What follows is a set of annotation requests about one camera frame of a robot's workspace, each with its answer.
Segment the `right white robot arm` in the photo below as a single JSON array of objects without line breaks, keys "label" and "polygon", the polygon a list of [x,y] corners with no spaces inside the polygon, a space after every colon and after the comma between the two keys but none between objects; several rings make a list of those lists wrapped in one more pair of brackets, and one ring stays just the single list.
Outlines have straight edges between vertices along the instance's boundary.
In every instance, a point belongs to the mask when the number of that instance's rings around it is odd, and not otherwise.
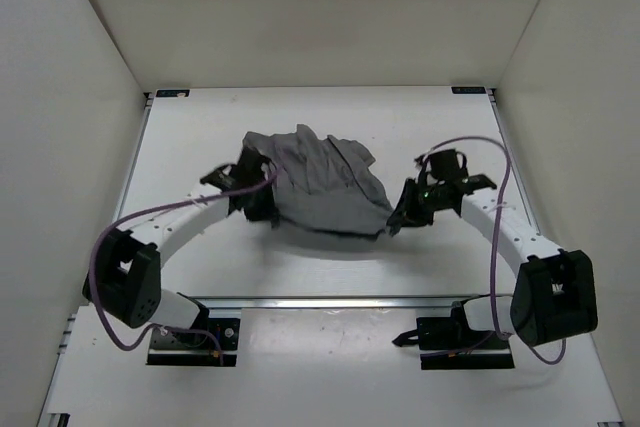
[{"label": "right white robot arm", "polygon": [[432,225],[436,213],[453,211],[490,242],[491,262],[503,260],[516,279],[510,295],[491,287],[453,307],[453,343],[471,347],[492,331],[535,347],[597,328],[593,266],[583,251],[568,251],[537,232],[489,177],[469,174],[462,152],[423,154],[415,162],[419,173],[406,180],[389,232]]}]

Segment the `grey pleated skirt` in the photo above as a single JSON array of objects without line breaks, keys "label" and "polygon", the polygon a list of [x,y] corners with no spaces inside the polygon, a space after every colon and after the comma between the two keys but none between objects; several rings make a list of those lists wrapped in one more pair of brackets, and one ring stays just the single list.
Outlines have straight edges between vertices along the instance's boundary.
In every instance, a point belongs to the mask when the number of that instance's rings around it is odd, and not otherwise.
[{"label": "grey pleated skirt", "polygon": [[370,171],[375,157],[356,140],[319,138],[307,125],[291,133],[248,132],[253,148],[278,168],[272,192],[280,221],[324,234],[375,239],[393,212],[384,185]]}]

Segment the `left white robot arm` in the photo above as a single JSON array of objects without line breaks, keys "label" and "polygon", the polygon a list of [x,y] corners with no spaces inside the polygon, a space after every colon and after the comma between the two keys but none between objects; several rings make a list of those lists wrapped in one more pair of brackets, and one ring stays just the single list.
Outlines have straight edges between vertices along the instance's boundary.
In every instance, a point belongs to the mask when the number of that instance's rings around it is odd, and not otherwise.
[{"label": "left white robot arm", "polygon": [[174,329],[188,345],[208,336],[205,307],[162,287],[162,269],[182,247],[236,211],[259,220],[275,211],[272,184],[281,169],[253,148],[235,163],[201,177],[183,201],[126,216],[101,234],[91,254],[83,296],[101,319],[111,315],[136,329]]}]

